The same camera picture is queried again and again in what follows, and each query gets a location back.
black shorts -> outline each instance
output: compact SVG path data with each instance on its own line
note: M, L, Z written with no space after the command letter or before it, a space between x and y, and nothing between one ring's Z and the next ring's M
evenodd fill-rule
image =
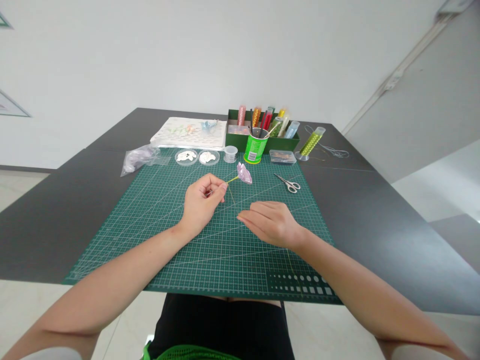
M285 310L259 301L167 294L148 352L156 359L176 345L201 346L245 360L294 359Z

picture frame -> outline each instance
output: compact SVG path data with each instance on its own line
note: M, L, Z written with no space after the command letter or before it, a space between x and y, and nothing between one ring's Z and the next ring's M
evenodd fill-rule
M26 112L20 105L18 105L13 99L8 97L6 93L0 90L0 115L4 116L16 116L23 118L31 118L32 116Z

hand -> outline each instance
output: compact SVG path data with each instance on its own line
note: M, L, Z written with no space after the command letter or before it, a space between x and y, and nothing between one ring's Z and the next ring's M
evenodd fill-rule
M207 174L188 187L185 193L183 217L178 223L193 239L210 222L217 205L225 202L228 184L218 177Z
M282 202L253 202L250 210L239 213L237 219L260 240L281 248L294 250L305 237L305 228L295 221L287 205Z

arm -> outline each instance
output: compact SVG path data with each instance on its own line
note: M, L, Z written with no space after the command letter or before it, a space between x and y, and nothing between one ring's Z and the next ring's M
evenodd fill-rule
M21 359L51 347L77 350L90 359L100 332L119 316L152 278L197 236L224 201L227 184L208 174L190 185L181 221L102 265L55 302L5 355ZM208 198L205 193L215 190Z
M285 204L254 202L250 210L238 214L238 219L261 240L294 251L321 274L358 322L379 340L387 357L399 345L416 344L454 359L466 359L454 342L413 303L367 268L300 226Z

green cutting mat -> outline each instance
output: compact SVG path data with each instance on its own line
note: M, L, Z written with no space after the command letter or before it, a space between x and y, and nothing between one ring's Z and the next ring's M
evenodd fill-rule
M204 166L180 166L179 149L162 149L167 165L144 166L100 230L65 278L75 284L96 268L173 226L182 217L185 191L207 173L228 181L237 176L236 163L223 159ZM237 160L243 161L243 153ZM260 164L246 164L253 178L229 184L210 223L153 278L146 290L341 304L322 277L294 252L259 240L237 214L255 201L286 203L297 222L333 245L315 199L298 164L277 165L264 155ZM293 194L274 173L299 183Z

